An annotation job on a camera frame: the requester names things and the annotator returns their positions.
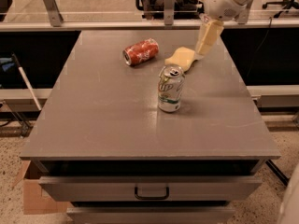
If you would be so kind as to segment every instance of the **drawer handle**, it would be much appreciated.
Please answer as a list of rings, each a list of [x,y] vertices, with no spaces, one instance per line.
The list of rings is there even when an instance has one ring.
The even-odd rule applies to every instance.
[[[135,187],[135,197],[138,200],[165,200],[169,197],[169,187],[166,187],[166,194],[162,197],[143,197],[138,195],[138,187]]]

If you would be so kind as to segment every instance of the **cardboard box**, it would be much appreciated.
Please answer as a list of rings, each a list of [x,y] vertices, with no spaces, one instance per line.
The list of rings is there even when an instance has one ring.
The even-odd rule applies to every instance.
[[[23,180],[23,213],[50,214],[65,213],[68,202],[56,202],[38,184],[42,173],[31,161],[23,161],[14,185]]]

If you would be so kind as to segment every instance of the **desk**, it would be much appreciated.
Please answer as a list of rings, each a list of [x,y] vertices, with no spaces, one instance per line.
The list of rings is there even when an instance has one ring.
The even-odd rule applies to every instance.
[[[186,74],[181,109],[157,108],[164,58],[197,34],[81,33],[21,153],[77,223],[222,222],[280,156],[221,40]],[[122,50],[150,37],[159,54],[127,66]]]

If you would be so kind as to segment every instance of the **soda can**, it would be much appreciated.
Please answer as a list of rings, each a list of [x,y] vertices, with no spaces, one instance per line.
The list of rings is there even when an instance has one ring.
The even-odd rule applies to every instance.
[[[127,65],[136,66],[153,58],[158,52],[158,43],[150,38],[127,47],[122,54]]]
[[[158,106],[165,112],[174,112],[180,108],[185,74],[176,64],[165,66],[160,72],[158,84]]]

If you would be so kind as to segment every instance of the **drawer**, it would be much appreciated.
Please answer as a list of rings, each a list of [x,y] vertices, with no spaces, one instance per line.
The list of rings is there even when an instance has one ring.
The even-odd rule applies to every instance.
[[[43,176],[39,179],[42,188],[61,202],[244,200],[261,183],[254,176]]]
[[[67,214],[75,224],[220,224],[235,210],[231,207],[77,207]]]

